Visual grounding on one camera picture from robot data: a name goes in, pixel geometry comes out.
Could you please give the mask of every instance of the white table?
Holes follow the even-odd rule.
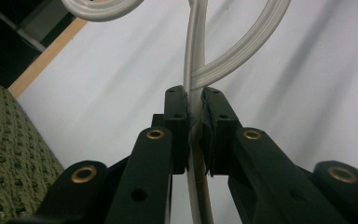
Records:
[[[206,60],[232,46],[265,1],[210,1]],[[187,0],[147,0],[117,21],[88,22],[18,98],[60,162],[107,165],[131,153],[164,92],[182,83]],[[358,168],[358,1],[292,1],[257,54],[213,87],[242,125],[266,131],[297,165]],[[239,223],[225,177],[210,180],[215,223]],[[172,223],[191,223],[185,176]]]

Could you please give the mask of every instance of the wood trim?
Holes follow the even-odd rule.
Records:
[[[79,18],[72,21],[19,78],[11,84],[8,88],[11,94],[15,98],[18,98],[86,23],[86,21]]]

